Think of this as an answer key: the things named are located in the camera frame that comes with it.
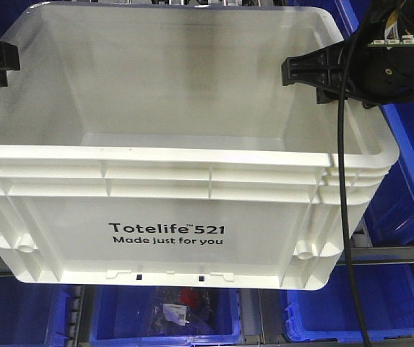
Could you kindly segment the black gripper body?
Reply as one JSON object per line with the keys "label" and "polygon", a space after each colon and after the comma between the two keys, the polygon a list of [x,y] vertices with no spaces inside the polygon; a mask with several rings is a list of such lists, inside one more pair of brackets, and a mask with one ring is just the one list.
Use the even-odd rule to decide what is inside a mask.
{"label": "black gripper body", "polygon": [[414,99],[414,1],[371,1],[344,54],[344,97],[368,107]]}

